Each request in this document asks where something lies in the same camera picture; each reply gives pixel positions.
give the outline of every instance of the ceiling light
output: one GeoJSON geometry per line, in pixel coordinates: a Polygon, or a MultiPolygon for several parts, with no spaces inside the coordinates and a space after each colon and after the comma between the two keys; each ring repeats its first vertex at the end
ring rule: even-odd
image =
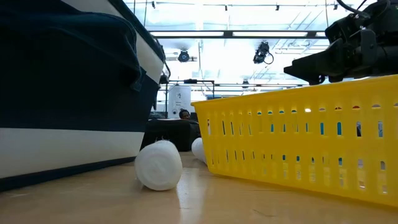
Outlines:
{"type": "Polygon", "coordinates": [[[196,37],[196,36],[204,36],[204,37],[222,37],[224,32],[150,32],[155,37],[196,37]]]}
{"type": "Polygon", "coordinates": [[[305,37],[307,32],[233,32],[235,37],[305,37]]]}
{"type": "Polygon", "coordinates": [[[317,32],[317,34],[315,34],[315,37],[326,37],[325,32],[317,32]]]}

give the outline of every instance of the basket slot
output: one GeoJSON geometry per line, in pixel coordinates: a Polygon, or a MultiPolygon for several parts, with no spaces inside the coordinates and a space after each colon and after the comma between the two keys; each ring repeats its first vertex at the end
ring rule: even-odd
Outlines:
{"type": "Polygon", "coordinates": [[[356,122],[356,137],[362,137],[362,125],[360,121],[356,122]]]}
{"type": "Polygon", "coordinates": [[[234,125],[233,125],[232,121],[231,121],[231,134],[234,135],[234,125]]]}
{"type": "Polygon", "coordinates": [[[299,132],[299,122],[297,119],[297,111],[296,110],[292,110],[292,129],[293,132],[298,133],[299,132]]]}
{"type": "Polygon", "coordinates": [[[384,194],[387,194],[387,186],[386,186],[386,185],[383,185],[383,186],[382,186],[382,192],[383,192],[384,194]]]}
{"type": "Polygon", "coordinates": [[[363,168],[363,160],[362,159],[358,159],[358,168],[359,169],[363,168]]]}
{"type": "Polygon", "coordinates": [[[321,135],[325,135],[325,124],[323,122],[320,123],[320,133],[321,135]]]}
{"type": "Polygon", "coordinates": [[[329,159],[327,156],[322,156],[322,164],[326,166],[329,165],[329,159]]]}
{"type": "Polygon", "coordinates": [[[295,171],[296,171],[296,180],[301,180],[302,171],[301,171],[301,164],[300,164],[300,156],[296,156],[295,171]]]}
{"type": "Polygon", "coordinates": [[[383,138],[383,122],[382,121],[377,122],[377,131],[379,133],[379,138],[383,138]]]}
{"type": "Polygon", "coordinates": [[[224,135],[226,135],[226,134],[225,134],[225,125],[224,125],[224,121],[223,121],[223,133],[224,133],[224,135]]]}
{"type": "Polygon", "coordinates": [[[261,111],[258,111],[258,112],[257,112],[257,123],[258,123],[258,127],[259,127],[259,133],[262,133],[262,132],[263,132],[263,130],[262,130],[262,125],[263,125],[263,123],[262,123],[262,114],[261,114],[261,111]]]}
{"type": "Polygon", "coordinates": [[[211,135],[211,127],[210,127],[210,120],[207,119],[207,133],[208,135],[211,135]]]}
{"type": "Polygon", "coordinates": [[[341,128],[341,122],[337,122],[337,135],[339,135],[339,136],[343,135],[343,131],[341,128]]]}
{"type": "Polygon", "coordinates": [[[380,170],[386,170],[386,163],[384,161],[380,162],[380,170]]]}

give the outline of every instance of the wooden floor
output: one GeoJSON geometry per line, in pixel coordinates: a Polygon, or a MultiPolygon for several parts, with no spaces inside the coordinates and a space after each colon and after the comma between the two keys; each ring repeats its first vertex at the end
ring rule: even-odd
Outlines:
{"type": "Polygon", "coordinates": [[[139,185],[134,164],[0,194],[0,223],[398,223],[397,210],[215,176],[181,153],[176,189],[139,185]]]}

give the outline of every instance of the white foam cylinder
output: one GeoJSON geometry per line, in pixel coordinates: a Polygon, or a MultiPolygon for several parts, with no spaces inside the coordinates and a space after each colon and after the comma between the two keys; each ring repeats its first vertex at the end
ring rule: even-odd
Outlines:
{"type": "Polygon", "coordinates": [[[203,141],[201,138],[195,139],[194,142],[192,143],[192,152],[197,159],[207,164],[205,149],[203,148],[203,141]]]}
{"type": "Polygon", "coordinates": [[[181,109],[191,108],[191,87],[174,86],[169,91],[168,116],[169,118],[180,118],[181,109]]]}
{"type": "Polygon", "coordinates": [[[134,164],[137,178],[152,190],[170,190],[182,174],[180,154],[173,143],[157,141],[143,148],[134,164]]]}

